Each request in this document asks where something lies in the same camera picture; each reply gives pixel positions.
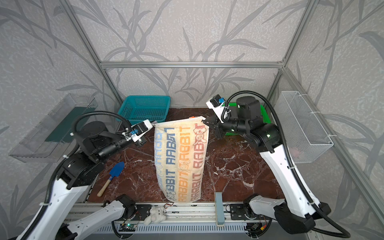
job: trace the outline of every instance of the white wire mesh basket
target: white wire mesh basket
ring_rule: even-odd
[[[275,111],[295,163],[313,162],[333,141],[298,91],[282,91]]]

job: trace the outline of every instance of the teal plastic basket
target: teal plastic basket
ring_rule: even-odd
[[[132,125],[146,119],[164,122],[169,105],[169,96],[128,96],[122,103],[118,114],[128,119]]]

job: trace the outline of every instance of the brown marble surface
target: brown marble surface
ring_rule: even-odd
[[[166,121],[213,114],[207,108],[171,108]],[[136,202],[168,202],[157,184],[153,138],[154,129],[146,134],[147,143],[144,146],[137,148],[132,145],[108,160],[93,186],[88,202],[112,201],[121,194],[127,194]],[[101,197],[97,197],[109,178],[109,171],[121,161],[125,163],[122,173],[111,181]],[[222,192],[224,202],[242,201],[253,193],[275,199],[284,198],[271,169],[241,136],[215,139],[210,130],[199,201],[214,201],[215,191]]]

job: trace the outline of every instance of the blue trowel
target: blue trowel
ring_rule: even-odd
[[[118,164],[116,164],[112,169],[111,171],[109,172],[109,174],[111,175],[109,177],[109,179],[107,180],[107,182],[104,184],[104,186],[101,188],[101,190],[99,191],[99,193],[97,194],[98,197],[101,197],[101,195],[104,193],[105,189],[108,187],[109,183],[112,181],[112,179],[114,177],[118,177],[122,171],[122,169],[124,168],[124,162],[119,162]]]

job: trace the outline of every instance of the wallpaper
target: wallpaper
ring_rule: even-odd
[[[123,99],[129,95],[168,95],[171,107],[206,108],[206,102],[216,94],[228,98],[247,89],[267,96],[277,69],[115,68],[108,69],[108,74]]]
[[[70,0],[102,61],[281,61],[307,0]]]
[[[16,160],[8,156],[12,148],[68,93],[94,96],[98,110],[119,107],[66,16],[55,15],[58,5],[0,1],[1,239],[19,235],[31,221],[56,167]]]
[[[319,5],[288,63],[382,197],[383,22],[384,1]]]
[[[285,76],[281,76],[276,94],[272,96],[274,104],[281,91],[293,91]],[[330,218],[351,233],[351,239],[384,239],[384,229],[368,207],[349,174],[344,171],[333,148],[311,163],[300,163],[297,167],[314,195],[328,203],[332,212]],[[335,229],[324,220],[317,220],[319,228],[328,231]],[[324,240],[336,238],[323,235]]]

